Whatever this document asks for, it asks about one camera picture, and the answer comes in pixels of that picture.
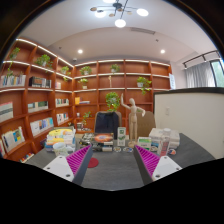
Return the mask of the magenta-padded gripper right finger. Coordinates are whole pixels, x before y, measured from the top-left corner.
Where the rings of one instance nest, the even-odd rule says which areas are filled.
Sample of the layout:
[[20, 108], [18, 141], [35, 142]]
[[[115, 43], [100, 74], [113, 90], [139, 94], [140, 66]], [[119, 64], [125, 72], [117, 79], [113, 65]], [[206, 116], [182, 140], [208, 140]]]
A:
[[138, 145], [134, 146], [134, 157], [145, 185], [181, 170], [181, 167], [170, 157], [159, 157]]

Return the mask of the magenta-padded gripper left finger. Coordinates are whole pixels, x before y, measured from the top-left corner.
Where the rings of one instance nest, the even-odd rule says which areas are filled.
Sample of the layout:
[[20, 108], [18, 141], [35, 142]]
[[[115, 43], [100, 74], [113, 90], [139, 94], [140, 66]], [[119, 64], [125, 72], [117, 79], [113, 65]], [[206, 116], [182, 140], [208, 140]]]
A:
[[57, 156], [44, 167], [44, 170], [76, 185], [81, 185], [92, 155], [92, 146], [87, 145], [67, 157]]

